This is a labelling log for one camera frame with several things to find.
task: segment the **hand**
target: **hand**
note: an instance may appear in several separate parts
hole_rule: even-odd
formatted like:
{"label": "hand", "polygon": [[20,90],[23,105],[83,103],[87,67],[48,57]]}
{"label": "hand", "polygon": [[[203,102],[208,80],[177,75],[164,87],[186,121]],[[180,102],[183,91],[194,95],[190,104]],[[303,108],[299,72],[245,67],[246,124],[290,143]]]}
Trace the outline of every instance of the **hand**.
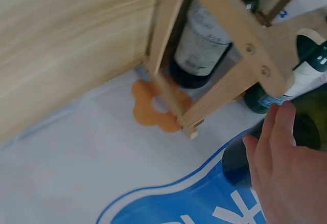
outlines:
{"label": "hand", "polygon": [[260,139],[243,138],[251,181],[269,224],[327,223],[327,152],[296,147],[295,107],[271,105]]}

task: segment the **wooden board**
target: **wooden board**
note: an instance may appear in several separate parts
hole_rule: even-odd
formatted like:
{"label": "wooden board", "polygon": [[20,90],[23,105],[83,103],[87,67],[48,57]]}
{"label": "wooden board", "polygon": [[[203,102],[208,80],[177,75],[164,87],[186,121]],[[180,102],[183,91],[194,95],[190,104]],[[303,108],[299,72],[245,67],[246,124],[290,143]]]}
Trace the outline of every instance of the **wooden board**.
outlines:
{"label": "wooden board", "polygon": [[157,3],[0,1],[0,142],[140,64]]}
{"label": "wooden board", "polygon": [[298,34],[306,35],[317,44],[322,44],[327,39],[326,15],[327,6],[266,29],[271,41],[283,53],[283,58],[279,60],[280,65],[292,69],[298,64]]}

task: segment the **orange flower-shaped pad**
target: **orange flower-shaped pad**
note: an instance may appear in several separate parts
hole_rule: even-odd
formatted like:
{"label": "orange flower-shaped pad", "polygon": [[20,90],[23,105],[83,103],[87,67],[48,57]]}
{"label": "orange flower-shaped pad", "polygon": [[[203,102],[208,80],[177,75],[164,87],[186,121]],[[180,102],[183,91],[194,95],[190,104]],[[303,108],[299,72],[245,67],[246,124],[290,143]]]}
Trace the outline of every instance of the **orange flower-shaped pad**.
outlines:
{"label": "orange flower-shaped pad", "polygon": [[[192,105],[192,99],[184,91],[180,90],[178,85],[170,78],[166,78],[171,86],[173,93],[181,105],[188,108]],[[160,95],[160,91],[151,81],[138,80],[133,84],[132,93],[135,97],[135,106],[133,110],[134,117],[139,124],[144,126],[158,125],[165,132],[177,132],[180,130],[175,116],[169,111],[160,113],[152,106],[152,100]]]}

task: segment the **wine bottle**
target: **wine bottle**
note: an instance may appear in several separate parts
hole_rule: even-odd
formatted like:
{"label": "wine bottle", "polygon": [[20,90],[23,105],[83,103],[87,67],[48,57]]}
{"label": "wine bottle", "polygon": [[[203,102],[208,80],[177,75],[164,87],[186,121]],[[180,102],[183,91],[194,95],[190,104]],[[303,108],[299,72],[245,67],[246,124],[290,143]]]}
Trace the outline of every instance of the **wine bottle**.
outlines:
{"label": "wine bottle", "polygon": [[[259,0],[243,1],[246,9],[257,11]],[[198,0],[193,0],[178,47],[170,61],[170,73],[185,88],[202,87],[231,47],[231,38],[216,19]]]}
{"label": "wine bottle", "polygon": [[[327,151],[327,84],[295,98],[296,107],[293,136],[297,146]],[[247,134],[261,135],[263,121]],[[232,141],[224,151],[223,172],[234,186],[250,187],[250,172],[242,138]]]}
{"label": "wine bottle", "polygon": [[264,114],[272,103],[281,105],[286,100],[292,100],[327,71],[327,41],[317,45],[310,38],[299,35],[297,49],[300,64],[293,71],[295,81],[292,87],[280,97],[271,97],[258,83],[255,84],[244,96],[245,104],[253,112]]}

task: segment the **finger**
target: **finger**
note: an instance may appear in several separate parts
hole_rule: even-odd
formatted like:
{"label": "finger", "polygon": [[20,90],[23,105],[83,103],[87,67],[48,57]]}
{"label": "finger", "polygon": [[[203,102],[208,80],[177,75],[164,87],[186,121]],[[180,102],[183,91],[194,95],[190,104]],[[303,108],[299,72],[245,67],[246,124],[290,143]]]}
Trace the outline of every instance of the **finger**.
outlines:
{"label": "finger", "polygon": [[260,139],[262,139],[264,141],[269,141],[272,129],[274,128],[274,125],[275,125],[275,117],[276,117],[278,109],[279,109],[279,105],[277,105],[277,104],[272,104],[270,106],[270,109],[266,115],[264,124],[262,126],[262,132],[261,132]]}
{"label": "finger", "polygon": [[257,153],[255,155],[256,166],[260,173],[260,176],[266,177],[272,171],[272,158],[270,149],[270,136],[272,129],[275,124],[275,117],[277,114],[279,106],[277,104],[272,104],[266,115],[260,139],[258,142]]}
{"label": "finger", "polygon": [[279,156],[283,149],[295,146],[293,137],[295,114],[296,110],[291,102],[284,102],[279,108],[270,138],[273,155]]}
{"label": "finger", "polygon": [[258,175],[258,170],[254,163],[254,155],[258,144],[258,139],[253,136],[245,136],[243,137],[243,143],[246,148],[246,156],[249,162],[252,186],[256,191],[259,191],[261,183]]}

